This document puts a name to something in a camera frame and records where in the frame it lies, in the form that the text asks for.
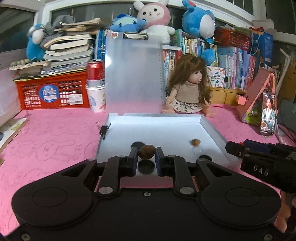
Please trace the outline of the person's right hand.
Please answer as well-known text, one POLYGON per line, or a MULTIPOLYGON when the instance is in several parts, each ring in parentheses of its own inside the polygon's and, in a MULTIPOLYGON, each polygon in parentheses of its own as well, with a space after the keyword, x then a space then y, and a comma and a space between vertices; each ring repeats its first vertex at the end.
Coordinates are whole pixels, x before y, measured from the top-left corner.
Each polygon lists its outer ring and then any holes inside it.
POLYGON ((281 208, 279 214, 274 222, 274 226, 284 233, 287 229, 287 220, 291 216, 292 209, 286 203, 286 193, 284 191, 280 191, 281 197, 281 208))

